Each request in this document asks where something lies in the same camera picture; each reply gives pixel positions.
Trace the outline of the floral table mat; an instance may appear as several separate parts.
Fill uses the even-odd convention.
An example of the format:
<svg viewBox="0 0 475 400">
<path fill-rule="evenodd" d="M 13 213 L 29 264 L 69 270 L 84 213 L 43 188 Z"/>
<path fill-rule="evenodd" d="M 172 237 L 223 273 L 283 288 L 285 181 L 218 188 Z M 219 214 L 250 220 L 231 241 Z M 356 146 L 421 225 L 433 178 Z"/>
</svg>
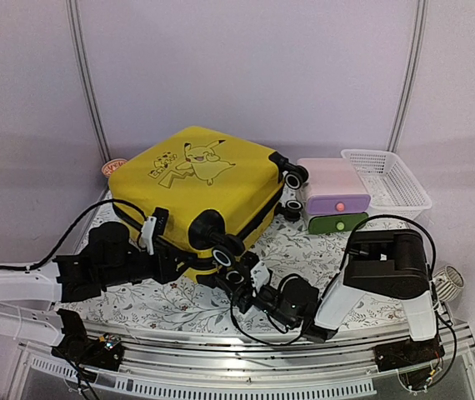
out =
<svg viewBox="0 0 475 400">
<path fill-rule="evenodd" d="M 254 243 L 252 252 L 272 270 L 274 284 L 290 273 L 298 273 L 323 290 L 339 269 L 347 239 L 345 232 L 312 235 L 303 222 L 290 223 L 276 217 Z M 237 334 L 230 319 L 234 315 L 240 327 L 253 336 L 274 333 L 263 312 L 251 309 L 241 314 L 229 304 L 222 290 L 181 277 L 165 285 L 146 281 L 112 287 L 99 297 L 66 303 L 64 308 L 77 312 L 85 322 L 129 329 L 233 336 Z"/>
</svg>

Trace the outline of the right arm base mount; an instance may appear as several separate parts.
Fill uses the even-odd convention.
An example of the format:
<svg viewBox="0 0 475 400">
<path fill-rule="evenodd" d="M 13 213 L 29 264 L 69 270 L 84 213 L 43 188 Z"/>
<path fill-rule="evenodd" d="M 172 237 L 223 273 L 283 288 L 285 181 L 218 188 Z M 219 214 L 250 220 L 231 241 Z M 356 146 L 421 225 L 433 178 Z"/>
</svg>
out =
<svg viewBox="0 0 475 400">
<path fill-rule="evenodd" d="M 455 361 L 453 348 L 445 349 L 445 334 L 452 334 L 456 322 L 451 318 L 437 321 L 437 333 L 434 338 L 414 341 L 410 337 L 379 344 L 372 349 L 373 361 L 379 372 L 403 368 L 416 368 L 419 364 L 437 362 L 441 367 L 449 367 Z"/>
</svg>

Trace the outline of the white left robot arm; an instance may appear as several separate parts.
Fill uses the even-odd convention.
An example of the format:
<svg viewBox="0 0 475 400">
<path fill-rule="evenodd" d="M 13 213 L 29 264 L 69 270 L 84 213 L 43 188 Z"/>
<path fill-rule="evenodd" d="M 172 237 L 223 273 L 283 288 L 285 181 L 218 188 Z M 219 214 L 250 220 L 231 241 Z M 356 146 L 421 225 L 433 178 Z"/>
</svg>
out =
<svg viewBox="0 0 475 400">
<path fill-rule="evenodd" d="M 47 255 L 31 266 L 0 265 L 0 310 L 8 307 L 18 318 L 35 318 L 29 302 L 79 303 L 98 298 L 109 288 L 145 281 L 173 283 L 182 275 L 187 258 L 166 247 L 160 238 L 168 212 L 158 209 L 143 225 L 146 249 L 134 246 L 128 228 L 105 222 L 90 230 L 87 246 L 74 255 Z"/>
</svg>

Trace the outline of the yellow Pikachu suitcase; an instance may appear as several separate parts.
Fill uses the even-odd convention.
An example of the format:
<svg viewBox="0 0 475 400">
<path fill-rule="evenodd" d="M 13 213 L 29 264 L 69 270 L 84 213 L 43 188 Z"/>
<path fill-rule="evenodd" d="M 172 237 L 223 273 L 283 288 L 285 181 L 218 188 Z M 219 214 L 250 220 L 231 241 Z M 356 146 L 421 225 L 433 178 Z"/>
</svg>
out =
<svg viewBox="0 0 475 400">
<path fill-rule="evenodd" d="M 284 189 L 298 190 L 308 177 L 273 148 L 193 126 L 127 161 L 108 186 L 116 216 L 142 249 L 143 224 L 167 211 L 164 246 L 207 259 L 206 270 L 183 272 L 197 280 L 232 268 L 280 211 Z"/>
</svg>

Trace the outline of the green drawer box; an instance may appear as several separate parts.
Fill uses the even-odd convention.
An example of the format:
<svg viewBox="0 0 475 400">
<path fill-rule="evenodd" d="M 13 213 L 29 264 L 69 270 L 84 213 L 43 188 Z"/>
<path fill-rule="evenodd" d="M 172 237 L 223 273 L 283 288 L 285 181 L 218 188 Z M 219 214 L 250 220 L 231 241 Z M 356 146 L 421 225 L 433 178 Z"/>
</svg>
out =
<svg viewBox="0 0 475 400">
<path fill-rule="evenodd" d="M 366 212 L 310 217 L 307 231 L 311 234 L 330 234 L 352 231 L 361 221 L 368 218 Z"/>
</svg>

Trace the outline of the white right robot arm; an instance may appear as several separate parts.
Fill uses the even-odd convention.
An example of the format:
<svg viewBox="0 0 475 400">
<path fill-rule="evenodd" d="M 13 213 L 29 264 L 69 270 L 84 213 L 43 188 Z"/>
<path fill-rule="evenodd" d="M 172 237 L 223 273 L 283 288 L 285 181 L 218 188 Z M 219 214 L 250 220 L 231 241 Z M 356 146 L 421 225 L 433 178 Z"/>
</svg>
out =
<svg viewBox="0 0 475 400">
<path fill-rule="evenodd" d="M 430 267 L 422 235 L 412 229 L 353 232 L 341 270 L 325 290 L 293 273 L 272 287 L 271 271 L 251 252 L 235 267 L 204 278 L 220 288 L 232 311 L 250 308 L 280 323 L 299 328 L 300 337 L 325 342 L 366 295 L 395 299 L 402 305 L 410 338 L 402 345 L 408 363 L 420 363 L 433 351 L 438 323 L 433 310 Z"/>
</svg>

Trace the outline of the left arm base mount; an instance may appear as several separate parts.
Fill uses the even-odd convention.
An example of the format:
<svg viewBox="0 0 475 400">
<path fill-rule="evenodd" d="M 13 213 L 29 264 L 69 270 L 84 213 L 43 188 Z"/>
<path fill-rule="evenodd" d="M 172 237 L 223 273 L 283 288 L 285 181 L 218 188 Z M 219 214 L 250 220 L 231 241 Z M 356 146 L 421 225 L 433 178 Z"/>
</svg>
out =
<svg viewBox="0 0 475 400">
<path fill-rule="evenodd" d="M 51 354 L 76 367 L 89 366 L 117 372 L 123 360 L 124 348 L 119 341 L 110 341 L 107 336 L 89 338 L 71 335 L 52 347 Z"/>
</svg>

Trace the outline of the pink purple drawer box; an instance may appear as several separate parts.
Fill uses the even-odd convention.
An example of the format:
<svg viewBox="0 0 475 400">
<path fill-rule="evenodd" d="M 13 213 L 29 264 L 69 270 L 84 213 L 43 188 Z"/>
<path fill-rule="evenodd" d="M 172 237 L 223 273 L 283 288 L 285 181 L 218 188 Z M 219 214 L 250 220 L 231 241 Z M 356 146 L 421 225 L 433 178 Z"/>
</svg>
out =
<svg viewBox="0 0 475 400">
<path fill-rule="evenodd" d="M 354 166 L 345 158 L 300 158 L 308 180 L 297 192 L 309 216 L 364 213 L 371 196 Z"/>
</svg>

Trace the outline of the red patterned cup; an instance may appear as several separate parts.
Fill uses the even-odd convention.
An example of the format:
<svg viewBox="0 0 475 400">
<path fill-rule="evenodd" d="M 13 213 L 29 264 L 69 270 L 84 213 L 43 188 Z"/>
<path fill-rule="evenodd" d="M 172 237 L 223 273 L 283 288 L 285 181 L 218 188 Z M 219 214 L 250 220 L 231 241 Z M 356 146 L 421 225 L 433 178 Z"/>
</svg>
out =
<svg viewBox="0 0 475 400">
<path fill-rule="evenodd" d="M 115 171 L 117 171 L 122 165 L 126 164 L 127 162 L 128 161 L 124 158 L 110 160 L 102 166 L 101 172 L 105 178 L 110 178 Z"/>
</svg>

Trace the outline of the white plastic basket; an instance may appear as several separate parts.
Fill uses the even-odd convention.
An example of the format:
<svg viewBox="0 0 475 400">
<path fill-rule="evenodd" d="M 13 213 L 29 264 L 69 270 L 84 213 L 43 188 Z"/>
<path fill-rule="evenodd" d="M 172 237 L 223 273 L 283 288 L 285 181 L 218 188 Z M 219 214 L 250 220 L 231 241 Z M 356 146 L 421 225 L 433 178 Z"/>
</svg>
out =
<svg viewBox="0 0 475 400">
<path fill-rule="evenodd" d="M 432 200 L 403 160 L 393 152 L 344 149 L 342 158 L 355 168 L 371 200 L 367 213 L 416 219 Z"/>
</svg>

